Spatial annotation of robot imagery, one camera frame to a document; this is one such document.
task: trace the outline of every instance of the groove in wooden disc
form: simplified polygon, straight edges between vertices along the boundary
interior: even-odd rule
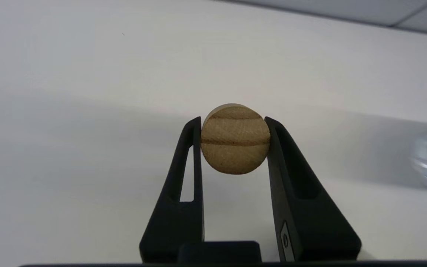
[[[270,133],[254,110],[225,104],[212,110],[203,122],[200,147],[207,162],[225,174],[247,174],[266,158]]]

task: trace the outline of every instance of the wooden disc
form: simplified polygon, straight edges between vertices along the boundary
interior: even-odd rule
[[[254,110],[225,104],[212,110],[203,122],[200,147],[207,162],[225,174],[247,174],[266,158],[269,129]]]

